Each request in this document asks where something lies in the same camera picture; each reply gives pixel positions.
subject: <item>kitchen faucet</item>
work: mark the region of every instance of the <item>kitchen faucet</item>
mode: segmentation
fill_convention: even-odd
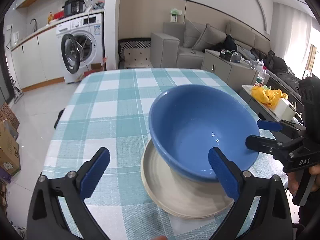
[[[36,19],[34,19],[34,18],[33,18],[33,19],[31,19],[30,24],[32,23],[32,21],[33,21],[33,20],[35,20],[35,22],[36,22],[36,26],[35,26],[36,28],[34,28],[34,29],[33,29],[33,32],[36,32],[36,31],[38,30],[37,20],[36,20]]]

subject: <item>blue bowl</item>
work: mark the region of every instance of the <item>blue bowl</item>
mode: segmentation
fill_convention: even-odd
[[[152,141],[166,163],[195,181],[217,181],[208,162],[212,147],[244,171],[258,152],[245,146],[259,128],[249,111],[231,95],[208,86],[183,85],[159,95],[149,112]]]

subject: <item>plaid tablecloth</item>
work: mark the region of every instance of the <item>plaid tablecloth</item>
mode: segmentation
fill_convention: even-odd
[[[63,177],[80,166],[100,147],[110,151],[111,160],[91,198],[88,209],[109,236],[119,240],[149,240],[166,235],[169,240],[207,240],[228,210],[201,220],[184,220],[160,209],[148,196],[140,177],[140,161],[150,139],[148,114],[154,99],[177,85],[202,84],[227,92],[240,101],[258,120],[249,106],[220,78],[203,70],[126,69],[94,73],[76,89],[66,107],[44,164],[49,179]],[[270,131],[262,136],[274,138]],[[260,153],[250,168],[254,176],[286,176],[282,164]],[[60,200],[72,232],[80,235],[64,199]],[[250,225],[258,200],[248,214],[241,232]]]

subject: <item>washing machine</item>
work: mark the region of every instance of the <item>washing machine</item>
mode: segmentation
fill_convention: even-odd
[[[57,46],[66,83],[75,82],[91,64],[103,65],[103,14],[91,14],[57,25]]]

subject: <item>yellow plastic bag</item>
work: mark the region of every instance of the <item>yellow plastic bag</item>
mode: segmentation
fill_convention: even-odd
[[[254,86],[251,89],[251,95],[254,99],[266,104],[270,108],[276,107],[280,98],[288,99],[288,95],[286,93],[282,93],[281,89],[272,90],[266,88],[266,86]]]

